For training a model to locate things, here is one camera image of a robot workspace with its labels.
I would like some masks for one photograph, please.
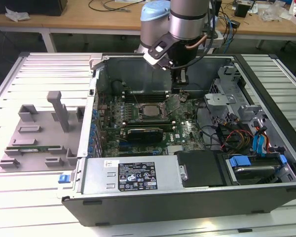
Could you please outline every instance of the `black plastic cover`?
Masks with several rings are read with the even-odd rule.
[[[219,165],[217,154],[219,151],[196,150],[180,151],[179,165],[185,166],[188,179],[182,181],[183,187],[217,187],[225,186],[226,181]]]

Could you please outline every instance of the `motherboard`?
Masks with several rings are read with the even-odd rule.
[[[91,140],[98,148],[90,149],[89,156],[158,156],[203,149],[195,123],[195,99],[188,98],[187,93],[128,93],[103,100],[95,118],[98,142]]]

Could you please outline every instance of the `floor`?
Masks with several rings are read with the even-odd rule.
[[[6,33],[9,39],[20,51],[46,52],[43,41],[37,33]],[[83,35],[54,34],[54,40],[58,52],[134,52],[140,43],[139,36],[127,36],[122,40],[121,36],[88,35],[89,44],[84,44]],[[235,39],[227,53],[247,54],[276,54],[282,62],[294,73],[296,70],[296,42],[287,45],[285,51],[281,48],[285,41],[265,41],[262,48],[256,49],[257,40]],[[0,34],[0,84],[9,72],[13,62],[18,57],[18,50]],[[215,53],[222,53],[223,48]]]

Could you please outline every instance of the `white sticker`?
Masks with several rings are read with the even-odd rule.
[[[150,186],[150,185],[156,185],[157,183],[156,182],[147,182],[147,185]]]
[[[38,149],[21,149],[20,152],[25,153],[25,152],[39,152]]]
[[[113,160],[105,160],[104,161],[104,168],[110,168],[110,167],[118,167],[119,160],[113,159]]]

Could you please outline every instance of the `blue cable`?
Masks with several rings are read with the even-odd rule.
[[[229,48],[229,45],[230,45],[230,43],[231,43],[231,39],[232,39],[232,25],[231,25],[231,21],[230,21],[229,18],[226,18],[226,17],[220,17],[220,18],[221,18],[221,19],[225,19],[225,20],[227,20],[228,23],[229,23],[229,27],[230,27],[230,30],[229,30],[229,36],[227,36],[227,38],[229,38],[228,41],[227,41],[227,46],[226,46],[226,48],[225,48],[224,51],[223,51],[223,53],[226,53],[227,50],[228,50],[228,48]]]

